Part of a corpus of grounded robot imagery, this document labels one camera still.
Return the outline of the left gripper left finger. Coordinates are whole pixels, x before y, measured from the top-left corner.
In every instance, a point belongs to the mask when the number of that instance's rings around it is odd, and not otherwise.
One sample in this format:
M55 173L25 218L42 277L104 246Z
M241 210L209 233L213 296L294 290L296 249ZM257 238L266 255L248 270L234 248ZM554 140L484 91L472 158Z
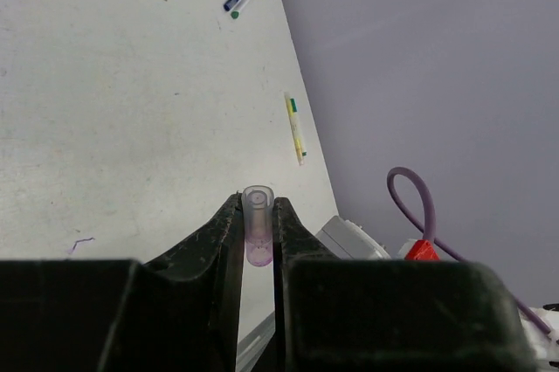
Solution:
M5 260L1 368L232 371L242 271L236 194L148 263Z

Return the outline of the green capped marker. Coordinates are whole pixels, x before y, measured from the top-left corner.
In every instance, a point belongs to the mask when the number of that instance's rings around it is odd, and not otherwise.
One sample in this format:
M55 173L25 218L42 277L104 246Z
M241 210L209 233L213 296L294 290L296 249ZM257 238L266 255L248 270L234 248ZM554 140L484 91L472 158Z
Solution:
M251 2L251 0L239 0L231 10L231 18L238 19L249 2Z

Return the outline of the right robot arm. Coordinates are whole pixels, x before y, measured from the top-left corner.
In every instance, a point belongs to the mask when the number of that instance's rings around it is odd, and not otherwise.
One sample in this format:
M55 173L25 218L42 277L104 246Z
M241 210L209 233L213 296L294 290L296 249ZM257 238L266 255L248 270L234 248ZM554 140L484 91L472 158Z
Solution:
M530 310L550 330L544 334L525 313L520 313L521 324L532 348L539 371L558 371L558 304L546 304Z

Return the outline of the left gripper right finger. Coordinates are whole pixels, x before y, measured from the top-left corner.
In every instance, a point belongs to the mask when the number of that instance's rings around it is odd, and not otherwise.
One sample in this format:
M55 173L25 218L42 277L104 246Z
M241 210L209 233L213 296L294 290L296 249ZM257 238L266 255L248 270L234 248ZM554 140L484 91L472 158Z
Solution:
M534 371L510 292L488 267L337 258L288 199L273 205L281 371Z

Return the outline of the purple translucent pen cap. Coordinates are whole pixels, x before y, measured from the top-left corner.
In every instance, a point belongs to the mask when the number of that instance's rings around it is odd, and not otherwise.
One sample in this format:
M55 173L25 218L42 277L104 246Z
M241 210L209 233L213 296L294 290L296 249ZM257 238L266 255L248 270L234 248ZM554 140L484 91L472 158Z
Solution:
M273 261L273 191L262 185L249 186L241 202L247 261L264 267Z

